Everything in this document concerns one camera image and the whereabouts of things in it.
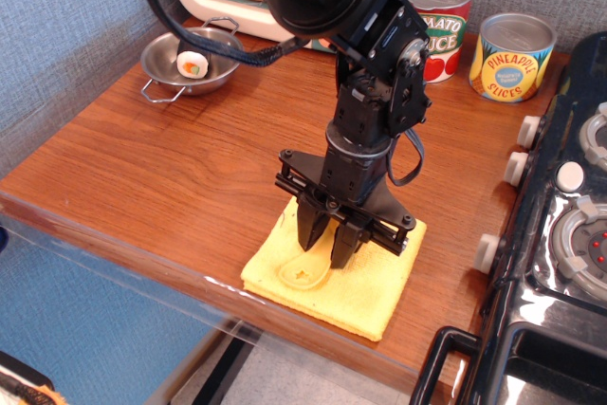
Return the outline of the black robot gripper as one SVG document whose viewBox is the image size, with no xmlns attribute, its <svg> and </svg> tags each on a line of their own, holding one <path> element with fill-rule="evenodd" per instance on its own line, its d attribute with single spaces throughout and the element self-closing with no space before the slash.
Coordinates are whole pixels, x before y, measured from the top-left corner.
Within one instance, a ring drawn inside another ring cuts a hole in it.
<svg viewBox="0 0 607 405">
<path fill-rule="evenodd" d="M 345 268 L 368 242 L 395 255 L 402 253 L 414 229 L 414 217 L 388 188 L 394 149 L 393 138 L 370 147 L 329 138 L 324 156 L 281 151 L 276 185 L 296 197 L 298 242 L 304 251 L 335 221 L 333 269 Z"/>
</svg>

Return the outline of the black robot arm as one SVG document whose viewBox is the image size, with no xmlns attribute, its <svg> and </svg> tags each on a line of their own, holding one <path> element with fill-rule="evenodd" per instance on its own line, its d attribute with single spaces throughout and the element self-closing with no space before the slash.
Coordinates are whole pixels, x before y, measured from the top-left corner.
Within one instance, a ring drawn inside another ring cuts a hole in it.
<svg viewBox="0 0 607 405">
<path fill-rule="evenodd" d="M 323 156 L 283 150 L 279 187 L 298 202 L 298 241 L 311 249 L 330 222 L 331 265 L 345 267 L 366 242 L 405 248 L 414 217 L 391 194 L 401 137 L 418 142 L 429 99 L 426 24 L 408 0 L 266 0 L 276 22 L 337 52 L 338 102 Z"/>
</svg>

